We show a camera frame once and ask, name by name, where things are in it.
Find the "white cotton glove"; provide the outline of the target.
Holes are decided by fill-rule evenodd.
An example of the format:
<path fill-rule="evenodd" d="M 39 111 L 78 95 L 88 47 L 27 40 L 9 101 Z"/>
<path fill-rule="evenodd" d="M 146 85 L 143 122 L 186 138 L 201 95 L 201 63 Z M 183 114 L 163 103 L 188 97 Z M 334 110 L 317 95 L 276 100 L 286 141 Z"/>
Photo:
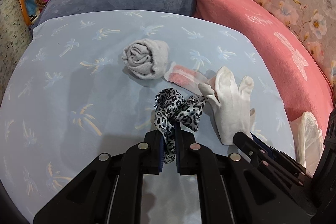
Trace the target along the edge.
<path fill-rule="evenodd" d="M 237 84 L 234 74 L 227 67 L 221 67 L 215 77 L 207 83 L 198 84 L 202 95 L 208 98 L 223 145 L 233 145 L 237 132 L 252 137 L 251 127 L 255 120 L 255 109 L 251 106 L 254 80 L 245 76 Z"/>

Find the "leopard print scrunchie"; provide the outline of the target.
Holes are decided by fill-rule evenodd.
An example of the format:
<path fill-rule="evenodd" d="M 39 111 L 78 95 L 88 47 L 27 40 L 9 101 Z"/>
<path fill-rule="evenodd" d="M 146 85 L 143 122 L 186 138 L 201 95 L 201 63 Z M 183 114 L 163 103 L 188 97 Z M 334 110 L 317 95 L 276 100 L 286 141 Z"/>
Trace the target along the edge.
<path fill-rule="evenodd" d="M 155 96 L 154 125 L 163 135 L 165 142 L 163 149 L 165 164 L 169 164 L 175 159 L 174 126 L 180 123 L 193 132 L 198 132 L 199 121 L 207 101 L 208 99 L 204 96 L 189 96 L 186 99 L 173 88 L 163 89 Z"/>

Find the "white lined trash bin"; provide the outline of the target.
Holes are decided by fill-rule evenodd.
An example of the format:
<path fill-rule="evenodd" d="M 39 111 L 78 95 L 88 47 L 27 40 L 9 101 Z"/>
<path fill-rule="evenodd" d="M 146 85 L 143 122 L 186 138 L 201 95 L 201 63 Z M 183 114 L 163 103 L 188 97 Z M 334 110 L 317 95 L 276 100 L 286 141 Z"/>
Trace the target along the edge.
<path fill-rule="evenodd" d="M 293 134 L 296 161 L 313 176 L 321 159 L 324 145 L 322 130 L 313 113 L 306 111 L 289 122 Z"/>

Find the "pink sheer sock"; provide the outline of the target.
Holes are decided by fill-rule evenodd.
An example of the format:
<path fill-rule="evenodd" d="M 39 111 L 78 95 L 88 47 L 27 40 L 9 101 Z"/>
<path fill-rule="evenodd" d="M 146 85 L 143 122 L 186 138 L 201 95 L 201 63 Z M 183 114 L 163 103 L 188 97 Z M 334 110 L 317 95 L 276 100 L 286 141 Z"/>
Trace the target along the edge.
<path fill-rule="evenodd" d="M 212 89 L 215 89 L 216 74 L 214 71 L 210 71 L 210 73 L 212 77 L 208 79 L 205 75 L 197 71 L 172 62 L 170 68 L 163 77 L 168 82 L 176 84 L 197 96 L 202 96 L 202 93 L 198 88 L 200 83 L 208 83 Z"/>

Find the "pink towel blanket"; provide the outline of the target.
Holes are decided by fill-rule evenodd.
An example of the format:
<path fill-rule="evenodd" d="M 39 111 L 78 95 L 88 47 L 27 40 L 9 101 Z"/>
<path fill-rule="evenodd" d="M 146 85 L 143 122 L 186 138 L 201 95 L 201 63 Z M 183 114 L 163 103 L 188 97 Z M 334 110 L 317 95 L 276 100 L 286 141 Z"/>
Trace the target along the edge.
<path fill-rule="evenodd" d="M 252 0 L 196 1 L 196 17 L 232 28 L 251 41 L 276 83 L 290 121 L 310 111 L 320 128 L 326 128 L 334 108 L 330 84 L 286 26 Z"/>

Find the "grey rolled sock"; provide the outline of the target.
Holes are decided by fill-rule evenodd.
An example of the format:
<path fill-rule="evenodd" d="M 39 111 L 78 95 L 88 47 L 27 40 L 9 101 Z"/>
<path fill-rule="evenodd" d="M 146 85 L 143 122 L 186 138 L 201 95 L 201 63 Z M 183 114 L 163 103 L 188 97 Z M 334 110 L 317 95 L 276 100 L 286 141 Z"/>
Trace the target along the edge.
<path fill-rule="evenodd" d="M 162 40 L 140 39 L 123 49 L 122 61 L 136 77 L 156 80 L 166 73 L 169 46 Z"/>

